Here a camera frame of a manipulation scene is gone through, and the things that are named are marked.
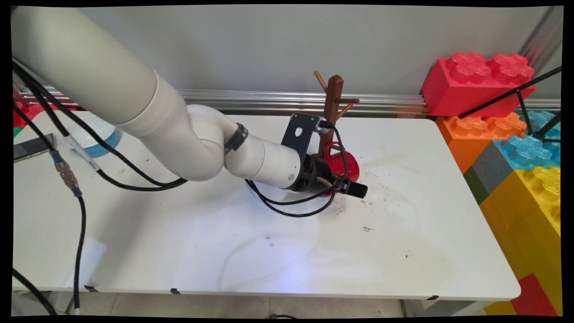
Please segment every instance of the black mounting bracket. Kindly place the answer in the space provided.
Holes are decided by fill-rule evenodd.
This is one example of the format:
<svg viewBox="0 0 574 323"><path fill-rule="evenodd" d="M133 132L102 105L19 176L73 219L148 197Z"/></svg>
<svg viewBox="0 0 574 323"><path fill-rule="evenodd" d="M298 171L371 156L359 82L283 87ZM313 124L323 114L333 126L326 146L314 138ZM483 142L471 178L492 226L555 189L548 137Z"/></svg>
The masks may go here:
<svg viewBox="0 0 574 323"><path fill-rule="evenodd" d="M309 143L311 142L311 136L313 136L313 132L317 131L319 121L321 120L321 117L311 114L293 113L289 124L287 124L287 130L283 135L281 144L295 149L299 154L299 159L303 162L307 154L307 148L309 148Z"/></svg>

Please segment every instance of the blue lego block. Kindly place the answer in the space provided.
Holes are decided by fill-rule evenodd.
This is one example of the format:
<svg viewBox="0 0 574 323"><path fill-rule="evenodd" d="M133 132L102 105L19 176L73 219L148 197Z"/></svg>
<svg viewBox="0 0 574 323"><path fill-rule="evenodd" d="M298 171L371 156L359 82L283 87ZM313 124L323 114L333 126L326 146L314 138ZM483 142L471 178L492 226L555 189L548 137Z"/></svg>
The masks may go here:
<svg viewBox="0 0 574 323"><path fill-rule="evenodd" d="M490 195L512 170L531 170L535 166L560 167L560 144L557 145L547 145L547 149L542 141L532 136L511 136L508 140L493 140L472 168Z"/></svg>
<svg viewBox="0 0 574 323"><path fill-rule="evenodd" d="M554 117L554 114L548 111L527 111L527 113L532 131L535 132L542 129L542 127ZM526 122L522 115L520 115L520 120ZM558 136L556 139L560 138L560 122L546 133L546 137L550 138L550 136Z"/></svg>
<svg viewBox="0 0 574 323"><path fill-rule="evenodd" d="M508 140L493 142L514 170L531 170L535 166L560 167L560 157L556 161L552 151L544 148L542 141L532 136L510 136Z"/></svg>

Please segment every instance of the green lego block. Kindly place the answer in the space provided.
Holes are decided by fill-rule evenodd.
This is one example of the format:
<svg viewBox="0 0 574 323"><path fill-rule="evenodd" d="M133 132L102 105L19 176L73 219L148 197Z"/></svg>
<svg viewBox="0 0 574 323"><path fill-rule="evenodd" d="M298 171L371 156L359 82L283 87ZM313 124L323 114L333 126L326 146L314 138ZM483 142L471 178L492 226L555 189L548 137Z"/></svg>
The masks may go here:
<svg viewBox="0 0 574 323"><path fill-rule="evenodd" d="M486 197L488 197L488 192L486 188L482 185L480 178L478 178L478 174L474 170L473 166L471 166L466 173L464 173L464 179L467 181L468 186L470 187L470 191L476 200L476 203L481 204Z"/></svg>

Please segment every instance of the metal connector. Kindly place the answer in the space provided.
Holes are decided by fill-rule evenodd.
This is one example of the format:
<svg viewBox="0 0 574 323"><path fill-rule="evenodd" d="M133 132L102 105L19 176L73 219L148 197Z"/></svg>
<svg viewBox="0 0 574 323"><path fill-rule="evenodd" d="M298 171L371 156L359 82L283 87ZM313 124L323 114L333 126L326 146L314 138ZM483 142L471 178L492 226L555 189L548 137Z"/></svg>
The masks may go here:
<svg viewBox="0 0 574 323"><path fill-rule="evenodd" d="M62 159L60 153L57 150L50 151L50 155L54 160L56 170L60 173L60 177L62 177L64 184L66 184L66 186L72 190L75 197L80 197L82 195L82 191L80 191L76 176L74 176L73 171L70 169L68 163Z"/></svg>

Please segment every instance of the giant lego brick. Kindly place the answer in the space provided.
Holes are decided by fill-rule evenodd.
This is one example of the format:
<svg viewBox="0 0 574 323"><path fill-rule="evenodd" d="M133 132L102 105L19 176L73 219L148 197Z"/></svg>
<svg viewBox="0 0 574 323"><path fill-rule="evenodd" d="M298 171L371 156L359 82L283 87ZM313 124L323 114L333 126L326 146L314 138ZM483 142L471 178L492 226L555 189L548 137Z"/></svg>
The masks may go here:
<svg viewBox="0 0 574 323"><path fill-rule="evenodd" d="M500 246L502 253L506 257L512 272L517 280L520 280L533 273L530 269L526 257L522 254L522 251L516 241L510 236L508 227L503 221L503 214L497 209L495 204L492 202L492 198L487 197L481 204L480 210L484 214L484 218L490 229L497 239L498 245Z"/></svg>
<svg viewBox="0 0 574 323"><path fill-rule="evenodd" d="M562 272L560 245L560 169L535 167L513 171L485 200L498 213L536 275L556 312L562 315ZM484 215L490 214L485 204Z"/></svg>
<svg viewBox="0 0 574 323"><path fill-rule="evenodd" d="M534 69L518 55L496 54L491 60L477 53L455 53L449 59L439 58L432 68L422 94L432 116L459 116L528 81ZM528 97L536 86L522 90ZM471 117L505 117L518 106L518 97L511 95Z"/></svg>
<svg viewBox="0 0 574 323"><path fill-rule="evenodd" d="M535 275L529 275L518 283L522 293L510 301L517 315L557 316Z"/></svg>
<svg viewBox="0 0 574 323"><path fill-rule="evenodd" d="M439 117L436 120L460 171L465 174L491 140L525 136L526 124L514 112L504 118Z"/></svg>
<svg viewBox="0 0 574 323"><path fill-rule="evenodd" d="M493 140L472 165L489 194L512 170L531 170L535 166L559 167L560 158L554 158L553 152L532 136L511 136L508 140Z"/></svg>
<svg viewBox="0 0 574 323"><path fill-rule="evenodd" d="M474 196L474 199L476 200L476 203L480 205L488 196L488 192L482 185L480 178L478 178L478 175L472 167L470 167L468 171L464 173L464 180L466 180L468 187L470 188L470 192L472 192L472 196Z"/></svg>

